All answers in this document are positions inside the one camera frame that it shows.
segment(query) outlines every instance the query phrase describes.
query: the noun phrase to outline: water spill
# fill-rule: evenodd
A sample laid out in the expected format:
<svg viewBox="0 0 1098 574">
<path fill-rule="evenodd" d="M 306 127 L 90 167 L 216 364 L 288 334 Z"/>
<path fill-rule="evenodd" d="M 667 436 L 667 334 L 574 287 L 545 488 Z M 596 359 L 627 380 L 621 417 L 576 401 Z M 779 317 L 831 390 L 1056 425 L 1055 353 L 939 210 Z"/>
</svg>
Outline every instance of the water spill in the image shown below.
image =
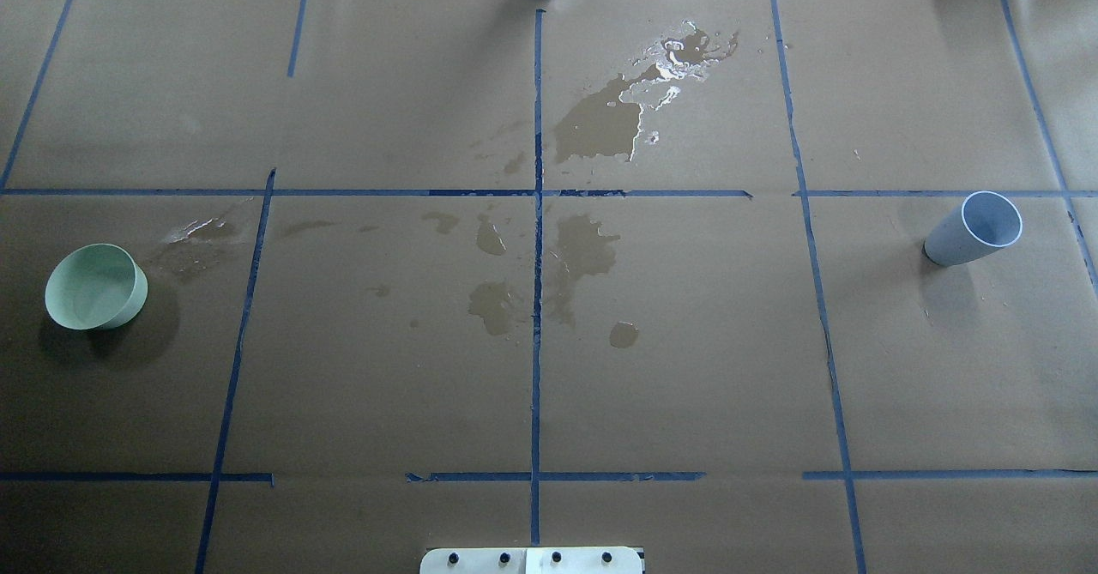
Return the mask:
<svg viewBox="0 0 1098 574">
<path fill-rule="evenodd" d="M 469 313 L 484 322 L 492 336 L 511 331 L 511 311 L 514 297 L 506 283 L 481 283 L 469 294 Z"/>
<path fill-rule="evenodd" d="M 461 218 L 457 217 L 456 215 L 442 214 L 441 211 L 428 211 L 427 214 L 424 214 L 419 218 L 437 220 L 438 225 L 435 226 L 435 230 L 444 235 L 449 234 L 450 230 L 453 230 L 453 227 L 458 226 L 458 223 L 461 222 Z"/>
<path fill-rule="evenodd" d="M 285 229 L 282 229 L 282 233 L 279 234 L 279 237 L 290 238 L 293 237 L 293 235 L 305 233 L 305 230 L 323 229 L 325 226 L 336 226 L 336 223 L 327 222 L 327 220 L 305 220 L 305 222 L 299 222 L 296 225 L 287 226 Z"/>
<path fill-rule="evenodd" d="M 558 222 L 557 247 L 547 250 L 545 304 L 549 316 L 575 327 L 572 297 L 583 277 L 608 273 L 617 258 L 610 243 L 620 235 L 604 235 L 603 223 L 590 215 L 573 215 Z"/>
<path fill-rule="evenodd" d="M 481 222 L 480 229 L 477 230 L 477 248 L 482 249 L 486 254 L 494 254 L 495 257 L 501 257 L 502 254 L 507 252 L 507 247 L 503 246 L 503 238 L 500 237 L 500 232 L 491 220 L 489 220 L 488 215 L 480 214 L 477 218 Z"/>
<path fill-rule="evenodd" d="M 572 156 L 632 159 L 637 136 L 643 132 L 646 109 L 656 112 L 682 93 L 670 85 L 686 77 L 705 80 L 710 66 L 729 58 L 736 50 L 736 34 L 721 40 L 710 37 L 693 22 L 653 43 L 634 66 L 647 65 L 636 77 L 618 74 L 598 92 L 584 97 L 553 128 L 557 139 L 556 162 Z"/>
<path fill-rule="evenodd" d="M 637 342 L 637 338 L 639 336 L 640 336 L 640 330 L 638 330 L 636 325 L 627 324 L 624 320 L 619 320 L 610 330 L 610 347 L 615 348 L 632 347 L 632 344 Z"/>
<path fill-rule="evenodd" d="M 506 172 L 506 175 L 515 175 L 515 172 L 518 172 L 518 170 L 520 170 L 523 164 L 525 162 L 526 162 L 526 151 L 518 151 L 518 157 L 516 157 L 516 159 L 514 160 L 511 160 L 511 162 L 508 162 L 506 167 L 503 167 L 503 171 Z"/>
<path fill-rule="evenodd" d="M 171 273 L 187 284 L 222 261 L 234 258 L 231 246 L 254 241 L 254 237 L 248 238 L 243 230 L 253 225 L 248 211 L 243 210 L 255 198 L 243 199 L 216 217 L 192 220 L 170 230 L 163 238 L 160 249 L 142 261 L 142 266 Z"/>
</svg>

